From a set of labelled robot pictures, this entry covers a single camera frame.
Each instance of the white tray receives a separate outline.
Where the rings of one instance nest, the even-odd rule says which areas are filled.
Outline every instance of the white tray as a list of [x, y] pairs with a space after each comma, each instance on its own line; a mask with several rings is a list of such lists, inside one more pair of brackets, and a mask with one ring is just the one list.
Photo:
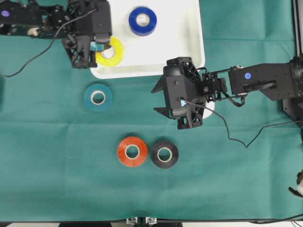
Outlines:
[[[109, 0], [113, 36], [125, 49], [122, 62], [115, 67], [91, 68], [100, 79], [163, 74], [166, 61], [192, 57], [196, 67], [205, 64], [199, 0]], [[148, 36], [137, 36], [129, 28], [129, 14], [138, 6], [152, 9], [157, 27]]]

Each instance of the yellow tape roll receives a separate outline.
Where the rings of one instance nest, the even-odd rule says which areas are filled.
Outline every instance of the yellow tape roll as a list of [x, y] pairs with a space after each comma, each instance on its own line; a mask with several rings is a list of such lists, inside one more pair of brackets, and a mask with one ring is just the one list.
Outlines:
[[110, 37], [109, 45], [114, 48], [114, 55], [111, 58], [105, 58], [101, 52], [98, 52], [96, 53], [96, 61], [103, 66], [113, 67], [122, 61], [124, 56], [124, 48], [122, 43], [113, 36]]

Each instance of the red tape roll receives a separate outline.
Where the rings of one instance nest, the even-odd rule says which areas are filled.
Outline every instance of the red tape roll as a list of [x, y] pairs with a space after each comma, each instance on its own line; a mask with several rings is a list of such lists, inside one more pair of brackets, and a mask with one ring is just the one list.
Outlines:
[[[138, 155], [134, 158], [127, 156], [126, 150], [130, 146], [135, 146], [138, 148]], [[121, 141], [117, 150], [118, 158], [120, 162], [128, 167], [136, 167], [141, 165], [147, 157], [147, 146], [144, 141], [138, 137], [127, 137]]]

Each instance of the table surface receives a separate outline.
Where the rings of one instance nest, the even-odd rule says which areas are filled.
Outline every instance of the table surface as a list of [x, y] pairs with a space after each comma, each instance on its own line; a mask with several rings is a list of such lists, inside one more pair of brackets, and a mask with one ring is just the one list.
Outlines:
[[[61, 3], [60, 0], [48, 1]], [[290, 0], [201, 0], [209, 70], [288, 62], [295, 54]], [[0, 72], [9, 74], [48, 40], [0, 37]], [[284, 218], [302, 213], [295, 186], [302, 141], [295, 125], [267, 128], [248, 148], [227, 140], [221, 119], [178, 131], [153, 111], [159, 76], [98, 80], [73, 70], [61, 42], [0, 86], [0, 221]], [[105, 113], [83, 104], [85, 89], [103, 83], [113, 92]], [[285, 122], [280, 102], [260, 92], [242, 108], [218, 102], [233, 137], [246, 142], [268, 123]], [[179, 149], [170, 169], [147, 158], [137, 168], [119, 163], [118, 143], [135, 135], [149, 149], [168, 139]]]

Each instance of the robotic arm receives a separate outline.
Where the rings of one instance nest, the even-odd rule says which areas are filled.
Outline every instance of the robotic arm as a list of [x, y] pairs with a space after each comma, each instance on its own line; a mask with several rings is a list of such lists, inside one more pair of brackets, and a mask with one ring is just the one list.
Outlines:
[[96, 52], [90, 50], [90, 43], [104, 44], [106, 49], [112, 35], [106, 0], [68, 0], [66, 10], [59, 5], [39, 6], [36, 0], [28, 0], [27, 5], [22, 0], [0, 0], [0, 35], [53, 39], [61, 26], [55, 38], [62, 39], [73, 68], [97, 67]]
[[[234, 105], [245, 104], [245, 96], [261, 91], [270, 100], [283, 100], [284, 111], [294, 121], [303, 120], [303, 55], [285, 64], [260, 64], [250, 67], [208, 72], [196, 69], [191, 58], [179, 57], [167, 61], [164, 74], [152, 90], [163, 90], [166, 107], [154, 108], [164, 116], [178, 121], [178, 129], [202, 125], [204, 108], [188, 105], [186, 101], [205, 106], [206, 102], [228, 99]], [[218, 74], [228, 72], [232, 94], [227, 92], [226, 81]], [[238, 103], [233, 98], [240, 98]]]

